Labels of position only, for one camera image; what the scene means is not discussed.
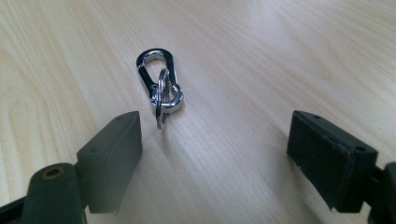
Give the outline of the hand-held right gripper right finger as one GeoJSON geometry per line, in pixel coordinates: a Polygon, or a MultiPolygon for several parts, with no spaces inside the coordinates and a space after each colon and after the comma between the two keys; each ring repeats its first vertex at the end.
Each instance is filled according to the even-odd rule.
{"type": "Polygon", "coordinates": [[[287,154],[330,208],[340,213],[361,210],[375,149],[318,115],[294,111],[287,154]]]}

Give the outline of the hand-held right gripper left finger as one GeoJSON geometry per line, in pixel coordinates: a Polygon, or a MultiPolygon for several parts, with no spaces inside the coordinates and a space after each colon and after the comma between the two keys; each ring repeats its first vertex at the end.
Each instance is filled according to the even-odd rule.
{"type": "Polygon", "coordinates": [[[91,213],[120,208],[142,153],[138,111],[115,117],[77,153],[82,198],[91,213]]]}

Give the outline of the silver metal carabiner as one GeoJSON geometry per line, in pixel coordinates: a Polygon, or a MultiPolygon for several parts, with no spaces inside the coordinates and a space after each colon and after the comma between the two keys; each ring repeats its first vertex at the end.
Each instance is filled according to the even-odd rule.
{"type": "Polygon", "coordinates": [[[153,106],[156,106],[156,93],[158,84],[155,83],[146,68],[146,66],[155,60],[164,61],[166,69],[169,71],[169,81],[175,97],[169,102],[164,102],[164,108],[168,113],[176,112],[183,105],[183,91],[178,85],[177,73],[174,65],[173,55],[166,49],[148,49],[142,52],[136,59],[136,66],[146,88],[148,89],[149,100],[153,106]]]}

